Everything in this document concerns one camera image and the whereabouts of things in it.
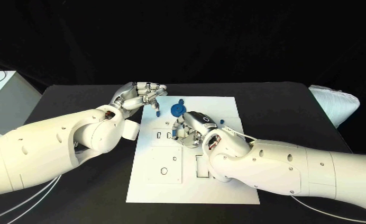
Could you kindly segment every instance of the black curtain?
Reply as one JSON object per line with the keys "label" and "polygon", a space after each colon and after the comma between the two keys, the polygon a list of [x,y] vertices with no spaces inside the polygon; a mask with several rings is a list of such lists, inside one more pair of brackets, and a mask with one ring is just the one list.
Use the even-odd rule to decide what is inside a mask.
{"label": "black curtain", "polygon": [[363,101],[363,8],[363,0],[1,0],[0,67],[40,91],[293,81]]}

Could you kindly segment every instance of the black table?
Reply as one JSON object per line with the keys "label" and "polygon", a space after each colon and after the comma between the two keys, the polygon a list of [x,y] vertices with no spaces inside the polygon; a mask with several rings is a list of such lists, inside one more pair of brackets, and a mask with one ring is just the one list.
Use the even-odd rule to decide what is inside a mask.
{"label": "black table", "polygon": [[[109,103],[119,85],[51,86],[25,123],[93,109]],[[170,95],[233,96],[243,131],[259,139],[348,153],[348,147],[308,91],[298,83],[168,85]],[[139,122],[141,109],[131,120]],[[345,223],[305,208],[288,196],[257,191],[260,205],[125,203],[135,141],[90,159],[60,178],[50,194],[15,223]],[[0,195],[0,212],[44,185]],[[299,198],[309,206],[348,218],[366,219],[363,208],[322,198]],[[0,223],[10,221],[25,204]]]}

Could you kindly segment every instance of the blue object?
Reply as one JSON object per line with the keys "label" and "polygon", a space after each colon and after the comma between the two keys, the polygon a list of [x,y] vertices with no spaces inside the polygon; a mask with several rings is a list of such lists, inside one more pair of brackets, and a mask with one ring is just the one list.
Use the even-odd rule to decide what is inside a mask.
{"label": "blue object", "polygon": [[183,104],[184,104],[184,101],[183,99],[180,99],[178,103],[174,104],[170,108],[170,113],[174,117],[180,117],[187,112],[187,109]]}

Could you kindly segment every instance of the white board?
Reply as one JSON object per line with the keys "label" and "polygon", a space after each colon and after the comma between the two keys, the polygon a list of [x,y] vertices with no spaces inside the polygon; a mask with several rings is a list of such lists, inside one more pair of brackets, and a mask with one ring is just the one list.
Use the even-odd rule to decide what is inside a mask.
{"label": "white board", "polygon": [[211,177],[211,174],[208,178],[197,177],[197,171],[200,174],[206,173],[204,167],[201,165],[197,167],[196,161],[200,159],[201,147],[188,149],[167,138],[177,119],[171,116],[170,108],[177,104],[178,99],[184,100],[187,111],[206,114],[217,123],[219,128],[227,125],[233,130],[243,132],[233,97],[159,96],[157,98],[159,117],[155,117],[155,111],[149,106],[145,106],[142,110],[125,202],[259,204],[256,190],[237,180],[232,179],[230,182],[223,183]]}

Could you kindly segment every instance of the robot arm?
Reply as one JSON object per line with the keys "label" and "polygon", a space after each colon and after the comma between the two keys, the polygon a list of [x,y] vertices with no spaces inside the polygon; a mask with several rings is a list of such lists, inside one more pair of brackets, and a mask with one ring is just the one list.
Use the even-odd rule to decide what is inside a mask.
{"label": "robot arm", "polygon": [[191,126],[190,133],[185,138],[172,139],[196,147],[197,141],[187,140],[196,135],[208,171],[219,181],[234,178],[252,188],[281,195],[319,196],[366,208],[364,155],[270,140],[246,143],[237,132],[229,127],[219,129],[211,119],[196,112],[184,113],[177,122],[184,129]]}
{"label": "robot arm", "polygon": [[135,140],[139,124],[125,120],[142,105],[158,111],[165,86],[128,83],[109,105],[27,124],[0,137],[0,194],[34,186],[112,150],[119,138]]}

